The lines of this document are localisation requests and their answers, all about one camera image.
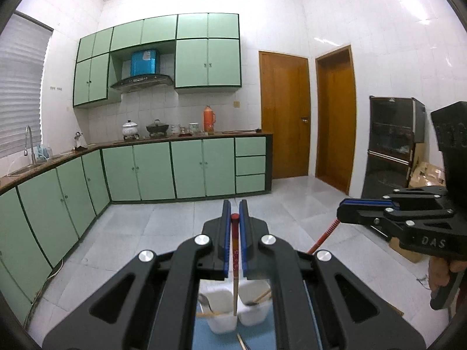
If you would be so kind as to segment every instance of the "black refrigerator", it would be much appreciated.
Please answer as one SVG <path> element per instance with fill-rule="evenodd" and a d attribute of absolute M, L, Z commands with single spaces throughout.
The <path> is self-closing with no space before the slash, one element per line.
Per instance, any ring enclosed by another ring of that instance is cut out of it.
<path fill-rule="evenodd" d="M 361 197 L 381 199 L 407 188 L 423 159 L 426 110 L 415 98 L 370 96 L 370 142 Z M 373 228 L 390 240 L 381 227 Z"/>

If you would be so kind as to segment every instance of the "doorway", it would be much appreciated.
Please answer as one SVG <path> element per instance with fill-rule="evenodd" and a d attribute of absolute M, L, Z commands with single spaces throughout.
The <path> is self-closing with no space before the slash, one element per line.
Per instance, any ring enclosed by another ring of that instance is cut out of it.
<path fill-rule="evenodd" d="M 273 132 L 273 179 L 308 175 L 310 74 L 308 59 L 260 51 L 261 125 Z"/>
<path fill-rule="evenodd" d="M 357 124 L 350 46 L 316 59 L 318 152 L 316 177 L 348 194 Z"/>

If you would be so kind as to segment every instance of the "human hand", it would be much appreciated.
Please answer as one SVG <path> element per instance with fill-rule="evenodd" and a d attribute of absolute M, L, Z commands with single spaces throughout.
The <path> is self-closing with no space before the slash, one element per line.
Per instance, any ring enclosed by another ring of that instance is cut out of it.
<path fill-rule="evenodd" d="M 439 287 L 445 287 L 449 283 L 449 271 L 461 272 L 467 268 L 467 262 L 453 260 L 450 263 L 446 259 L 430 257 L 428 265 L 428 285 L 431 291 Z"/>

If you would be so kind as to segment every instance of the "white blind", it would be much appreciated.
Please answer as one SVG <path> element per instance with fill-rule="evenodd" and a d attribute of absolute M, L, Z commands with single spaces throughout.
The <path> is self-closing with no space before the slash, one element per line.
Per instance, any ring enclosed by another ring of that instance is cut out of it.
<path fill-rule="evenodd" d="M 24 149 L 28 125 L 34 145 L 41 142 L 41 80 L 51 35 L 16 14 L 0 35 L 0 158 Z"/>

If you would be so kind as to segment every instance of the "white tiled wall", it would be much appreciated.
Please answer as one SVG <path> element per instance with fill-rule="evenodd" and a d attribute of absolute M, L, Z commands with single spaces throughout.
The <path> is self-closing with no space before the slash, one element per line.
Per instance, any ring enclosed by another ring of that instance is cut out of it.
<path fill-rule="evenodd" d="M 350 194 L 360 197 L 370 132 L 369 95 L 415 97 L 427 114 L 467 99 L 467 33 L 446 0 L 303 0 L 310 56 L 351 45 L 357 87 L 357 137 Z M 317 90 L 311 74 L 310 171 L 316 164 Z M 429 161 L 442 166 L 427 126 Z"/>
<path fill-rule="evenodd" d="M 92 142 L 121 138 L 121 125 L 128 119 L 139 124 L 143 135 L 144 126 L 155 118 L 182 126 L 202 124 L 206 105 L 216 113 L 216 130 L 261 127 L 258 51 L 309 55 L 301 0 L 109 0 L 99 30 L 147 17 L 196 12 L 239 13 L 243 87 L 229 94 L 178 95 L 172 87 L 154 87 L 123 95 L 120 104 L 89 110 Z M 173 67 L 173 56 L 163 57 L 161 66 L 169 65 Z M 235 100 L 240 108 L 234 108 Z"/>
<path fill-rule="evenodd" d="M 89 138 L 87 111 L 73 110 L 73 80 L 79 39 L 97 31 L 103 3 L 103 0 L 23 0 L 17 8 L 54 29 L 44 65 L 41 100 L 43 142 L 54 153 L 70 150 L 77 131 Z M 27 164 L 22 153 L 14 155 L 19 159 L 13 169 Z M 11 157 L 0 160 L 1 175 L 6 174 Z"/>

